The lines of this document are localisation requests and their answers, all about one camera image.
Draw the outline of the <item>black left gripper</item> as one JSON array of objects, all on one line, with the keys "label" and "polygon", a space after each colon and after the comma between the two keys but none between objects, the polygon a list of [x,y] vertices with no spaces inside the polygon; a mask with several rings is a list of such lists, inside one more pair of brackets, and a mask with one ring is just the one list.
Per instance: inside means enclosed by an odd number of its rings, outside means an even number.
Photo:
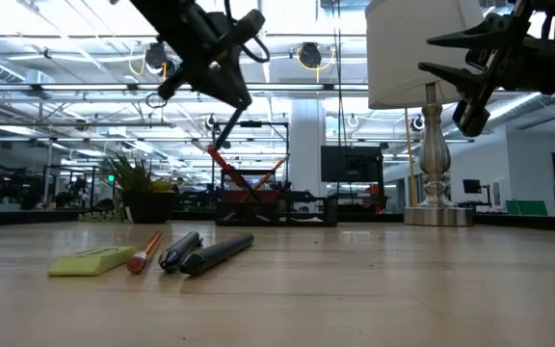
[{"label": "black left gripper", "polygon": [[232,22],[223,13],[184,9],[157,26],[158,37],[180,58],[178,72],[166,79],[158,94],[170,99],[183,84],[233,107],[251,104],[239,58],[243,45],[265,22],[258,10]]}]

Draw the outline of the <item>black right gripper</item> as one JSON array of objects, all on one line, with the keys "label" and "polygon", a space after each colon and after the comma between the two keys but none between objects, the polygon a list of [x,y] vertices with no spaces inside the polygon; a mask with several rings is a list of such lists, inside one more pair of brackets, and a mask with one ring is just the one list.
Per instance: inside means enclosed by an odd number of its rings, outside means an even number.
[{"label": "black right gripper", "polygon": [[514,5],[508,14],[491,13],[472,28],[427,39],[430,45],[466,48],[466,62],[480,73],[418,64],[462,95],[453,122],[467,137],[482,133],[494,90],[555,93],[555,0],[507,1]]}]

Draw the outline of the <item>red-handled scissors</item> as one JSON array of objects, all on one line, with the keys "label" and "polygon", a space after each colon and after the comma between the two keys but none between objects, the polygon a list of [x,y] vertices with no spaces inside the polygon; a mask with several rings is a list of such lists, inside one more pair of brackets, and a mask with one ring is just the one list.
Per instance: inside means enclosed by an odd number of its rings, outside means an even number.
[{"label": "red-handled scissors", "polygon": [[226,173],[232,178],[232,180],[245,190],[249,198],[252,198],[255,202],[261,202],[260,197],[255,193],[247,180],[242,177],[235,169],[231,168],[231,166],[223,159],[222,155],[219,153],[216,147],[214,147],[213,145],[209,145],[207,147],[207,152],[209,153],[211,158],[224,171],[226,171]]}]

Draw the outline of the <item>orange pencil pink eraser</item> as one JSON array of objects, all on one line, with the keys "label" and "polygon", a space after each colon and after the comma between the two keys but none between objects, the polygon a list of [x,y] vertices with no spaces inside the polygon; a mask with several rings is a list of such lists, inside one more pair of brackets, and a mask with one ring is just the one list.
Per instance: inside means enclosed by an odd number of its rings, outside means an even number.
[{"label": "orange pencil pink eraser", "polygon": [[140,274],[156,251],[160,247],[164,238],[162,231],[156,231],[145,243],[145,245],[137,252],[135,252],[127,263],[127,270],[133,275]]},{"label": "orange pencil pink eraser", "polygon": [[276,174],[277,170],[289,159],[289,155],[282,157],[267,173],[265,173],[262,178],[252,187],[253,191],[261,191],[262,188],[267,188],[269,191],[273,191],[271,184],[269,183],[270,178]]}]

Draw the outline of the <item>yellow-green sticky note pad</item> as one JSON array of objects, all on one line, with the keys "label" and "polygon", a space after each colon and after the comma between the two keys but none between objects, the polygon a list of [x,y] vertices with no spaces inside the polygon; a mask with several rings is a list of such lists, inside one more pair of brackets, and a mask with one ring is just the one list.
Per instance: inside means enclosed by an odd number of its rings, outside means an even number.
[{"label": "yellow-green sticky note pad", "polygon": [[136,252],[133,246],[100,247],[59,256],[47,271],[49,277],[95,277],[126,262]]}]

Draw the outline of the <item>black mesh desk organizer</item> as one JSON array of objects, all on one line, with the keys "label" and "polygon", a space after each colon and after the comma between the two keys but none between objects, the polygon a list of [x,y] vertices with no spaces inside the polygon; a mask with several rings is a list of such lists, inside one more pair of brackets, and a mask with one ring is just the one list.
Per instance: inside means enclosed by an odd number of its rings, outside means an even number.
[{"label": "black mesh desk organizer", "polygon": [[[246,175],[250,186],[265,170]],[[288,182],[273,177],[273,191],[262,188],[255,193],[261,202],[249,198],[229,175],[221,171],[217,193],[216,224],[238,227],[334,227],[337,225],[335,198],[317,198],[307,191],[293,191]]]}]

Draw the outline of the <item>silver table lamp white shade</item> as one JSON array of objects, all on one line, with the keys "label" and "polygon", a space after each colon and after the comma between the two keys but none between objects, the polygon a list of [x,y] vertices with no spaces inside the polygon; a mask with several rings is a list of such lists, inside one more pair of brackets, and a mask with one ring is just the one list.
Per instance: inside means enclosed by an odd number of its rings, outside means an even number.
[{"label": "silver table lamp white shade", "polygon": [[470,227],[472,211],[447,197],[445,176],[451,155],[441,127],[442,105],[460,95],[450,84],[421,70],[422,62],[464,67],[463,55],[427,40],[465,30],[483,20],[478,0],[372,0],[365,10],[368,106],[419,107],[424,129],[418,165],[424,200],[404,210],[406,225]]}]

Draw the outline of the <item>long ceiling light bar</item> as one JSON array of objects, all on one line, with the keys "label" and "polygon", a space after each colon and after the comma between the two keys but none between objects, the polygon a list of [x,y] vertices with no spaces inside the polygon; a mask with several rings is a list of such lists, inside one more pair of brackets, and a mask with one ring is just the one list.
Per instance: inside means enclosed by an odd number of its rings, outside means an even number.
[{"label": "long ceiling light bar", "polygon": [[[118,88],[129,91],[156,91],[160,84],[123,84]],[[286,84],[286,83],[249,83],[249,91],[254,92],[368,92],[367,84]]]}]

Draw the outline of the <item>yellow pole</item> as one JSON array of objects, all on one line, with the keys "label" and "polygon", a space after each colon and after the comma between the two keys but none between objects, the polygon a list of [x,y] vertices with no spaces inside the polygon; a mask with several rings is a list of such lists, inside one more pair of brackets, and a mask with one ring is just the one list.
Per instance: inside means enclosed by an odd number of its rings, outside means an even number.
[{"label": "yellow pole", "polygon": [[413,155],[412,155],[412,146],[411,146],[411,136],[410,136],[410,118],[409,118],[409,110],[408,108],[404,109],[405,112],[405,129],[406,129],[406,138],[407,138],[407,154],[409,159],[409,183],[410,183],[410,207],[415,207],[417,203],[417,193],[416,193],[416,184],[415,184],[415,175],[414,175],[414,162],[413,162]]}]

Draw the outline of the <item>small black monitor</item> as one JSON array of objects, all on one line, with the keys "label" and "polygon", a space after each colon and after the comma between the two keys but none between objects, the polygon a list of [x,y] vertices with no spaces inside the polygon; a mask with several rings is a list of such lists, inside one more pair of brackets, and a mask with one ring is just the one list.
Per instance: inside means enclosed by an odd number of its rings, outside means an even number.
[{"label": "small black monitor", "polygon": [[491,206],[490,186],[484,185],[479,179],[464,179],[462,181],[463,191],[466,194],[481,195],[486,197],[485,201],[474,201],[475,205]]}]

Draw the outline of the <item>potted green plant black pot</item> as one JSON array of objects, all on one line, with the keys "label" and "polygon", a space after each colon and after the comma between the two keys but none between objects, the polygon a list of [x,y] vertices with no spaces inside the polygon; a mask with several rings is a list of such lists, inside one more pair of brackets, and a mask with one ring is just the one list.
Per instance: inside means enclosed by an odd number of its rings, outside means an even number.
[{"label": "potted green plant black pot", "polygon": [[163,224],[172,216],[176,194],[167,180],[151,178],[146,160],[116,154],[106,165],[116,183],[113,206],[80,214],[80,222]]}]

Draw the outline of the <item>large black monitor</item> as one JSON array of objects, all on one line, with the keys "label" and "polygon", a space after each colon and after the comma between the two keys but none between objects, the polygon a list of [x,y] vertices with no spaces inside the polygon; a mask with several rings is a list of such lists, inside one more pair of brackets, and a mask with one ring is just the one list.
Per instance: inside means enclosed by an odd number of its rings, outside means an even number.
[{"label": "large black monitor", "polygon": [[383,154],[379,147],[321,146],[322,182],[383,182]]}]

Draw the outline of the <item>green board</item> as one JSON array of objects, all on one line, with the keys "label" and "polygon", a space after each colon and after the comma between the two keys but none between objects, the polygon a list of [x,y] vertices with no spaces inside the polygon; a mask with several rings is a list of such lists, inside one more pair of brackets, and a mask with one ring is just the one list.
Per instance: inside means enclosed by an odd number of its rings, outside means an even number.
[{"label": "green board", "polygon": [[509,215],[547,216],[547,208],[543,200],[507,200],[506,209]]}]

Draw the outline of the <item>black metal frame stand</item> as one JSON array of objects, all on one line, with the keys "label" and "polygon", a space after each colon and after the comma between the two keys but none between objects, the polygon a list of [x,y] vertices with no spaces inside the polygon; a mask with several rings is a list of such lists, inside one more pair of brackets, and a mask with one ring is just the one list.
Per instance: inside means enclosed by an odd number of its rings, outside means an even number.
[{"label": "black metal frame stand", "polygon": [[[261,128],[263,126],[270,127],[281,140],[285,143],[285,152],[281,154],[281,158],[275,163],[270,170],[265,170],[264,175],[258,179],[253,186],[246,178],[246,175],[259,174],[253,169],[236,169],[230,165],[221,153],[221,149],[226,149],[228,143],[227,136],[230,131],[235,127],[242,127],[248,129]],[[244,121],[228,121],[219,122],[214,121],[211,125],[212,131],[212,144],[207,147],[207,152],[212,158],[212,171],[215,171],[215,165],[218,165],[225,174],[229,175],[231,179],[240,187],[244,189],[246,194],[254,200],[258,200],[255,191],[260,190],[264,185],[270,187],[269,181],[276,176],[280,168],[284,168],[285,175],[288,175],[288,162],[290,159],[290,133],[287,122],[272,122],[260,120],[244,120]]]}]

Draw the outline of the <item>black table frame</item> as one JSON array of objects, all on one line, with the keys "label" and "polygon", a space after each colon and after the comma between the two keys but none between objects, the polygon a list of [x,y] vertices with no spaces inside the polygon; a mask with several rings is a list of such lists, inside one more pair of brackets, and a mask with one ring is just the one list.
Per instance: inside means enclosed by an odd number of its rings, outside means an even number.
[{"label": "black table frame", "polygon": [[[0,212],[0,226],[77,221],[80,213],[80,210]],[[342,223],[401,223],[403,215],[338,213],[337,221]],[[473,223],[485,226],[522,227],[555,231],[555,217],[552,216],[478,213],[473,215]]]}]

